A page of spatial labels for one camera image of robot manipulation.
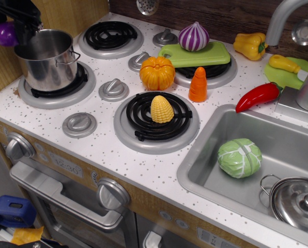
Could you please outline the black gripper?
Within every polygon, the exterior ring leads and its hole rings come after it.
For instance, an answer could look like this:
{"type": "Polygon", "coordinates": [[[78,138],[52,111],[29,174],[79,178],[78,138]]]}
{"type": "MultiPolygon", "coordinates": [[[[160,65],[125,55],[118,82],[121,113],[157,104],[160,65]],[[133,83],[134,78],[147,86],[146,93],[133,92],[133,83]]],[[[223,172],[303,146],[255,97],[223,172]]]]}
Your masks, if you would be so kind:
{"type": "Polygon", "coordinates": [[[0,24],[7,17],[14,20],[19,45],[26,45],[36,32],[43,29],[41,12],[32,1],[0,1],[0,24]]]}

